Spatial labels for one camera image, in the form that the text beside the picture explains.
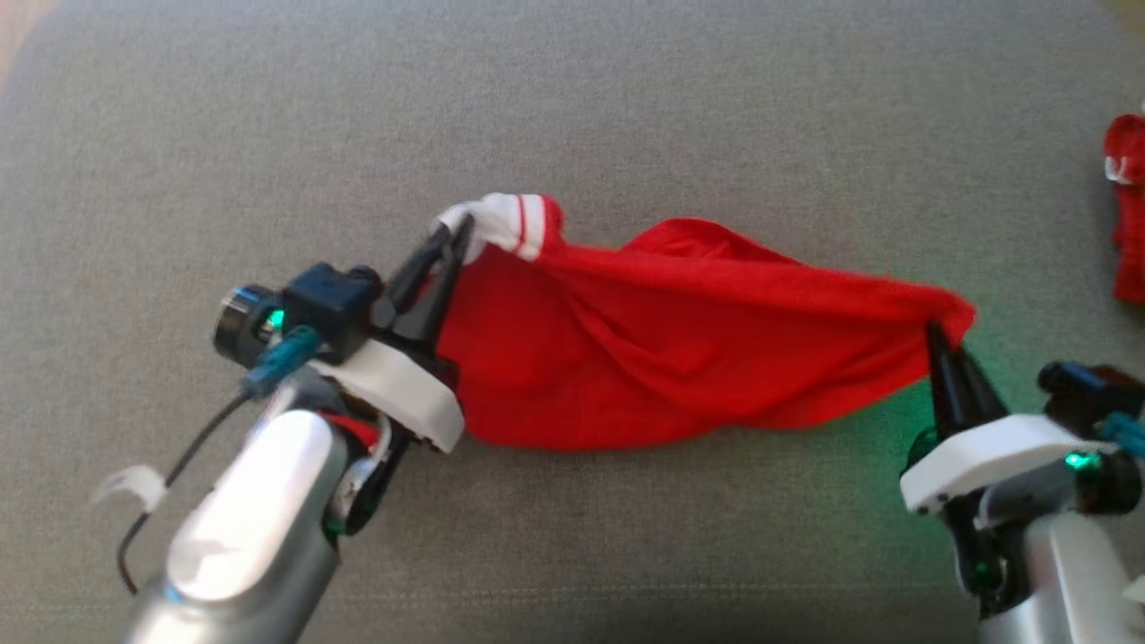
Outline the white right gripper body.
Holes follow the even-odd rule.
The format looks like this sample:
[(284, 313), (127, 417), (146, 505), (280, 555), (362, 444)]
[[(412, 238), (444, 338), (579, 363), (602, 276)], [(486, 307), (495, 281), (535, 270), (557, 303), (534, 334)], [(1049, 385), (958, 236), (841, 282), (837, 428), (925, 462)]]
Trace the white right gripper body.
[(1095, 523), (1118, 513), (1118, 448), (1014, 413), (913, 443), (905, 508), (949, 531), (981, 618), (1108, 618), (1118, 553)]

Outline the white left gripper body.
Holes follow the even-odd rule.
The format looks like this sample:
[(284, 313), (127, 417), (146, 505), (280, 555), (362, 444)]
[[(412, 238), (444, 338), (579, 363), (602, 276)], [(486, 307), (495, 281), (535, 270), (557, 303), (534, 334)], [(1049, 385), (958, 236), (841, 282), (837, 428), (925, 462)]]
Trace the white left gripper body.
[(377, 439), (369, 455), (352, 461), (327, 503), (327, 531), (352, 537), (376, 517), (410, 445), (453, 451), (465, 431), (461, 403), (437, 375), (381, 341), (365, 343), (344, 364), (310, 366), (376, 415)]

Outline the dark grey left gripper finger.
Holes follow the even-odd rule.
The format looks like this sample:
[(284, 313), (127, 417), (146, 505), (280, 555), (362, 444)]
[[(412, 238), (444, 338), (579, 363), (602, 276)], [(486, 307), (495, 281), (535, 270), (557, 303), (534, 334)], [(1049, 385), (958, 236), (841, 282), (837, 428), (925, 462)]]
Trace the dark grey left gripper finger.
[(386, 286), (386, 301), (393, 309), (408, 309), (420, 289), (421, 282), (429, 275), (447, 249), (453, 244), (453, 229), (449, 225), (437, 225), (429, 237), (419, 244), (413, 253), (393, 273)]
[(453, 244), (421, 282), (408, 309), (394, 309), (394, 335), (404, 341), (425, 350), (437, 347), (447, 311), (453, 301), (455, 285), (461, 276), (474, 225), (474, 215), (461, 215), (459, 223), (449, 225), (455, 233)]

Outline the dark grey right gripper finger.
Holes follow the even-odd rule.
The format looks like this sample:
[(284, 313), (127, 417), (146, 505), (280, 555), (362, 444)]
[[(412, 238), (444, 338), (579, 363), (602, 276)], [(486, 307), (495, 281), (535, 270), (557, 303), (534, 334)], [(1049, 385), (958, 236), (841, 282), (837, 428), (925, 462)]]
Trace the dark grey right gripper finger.
[(947, 429), (961, 432), (1004, 419), (1009, 408), (964, 347), (947, 350)]
[(939, 322), (927, 322), (927, 352), (934, 429), (945, 441), (965, 427), (965, 409), (957, 350)]

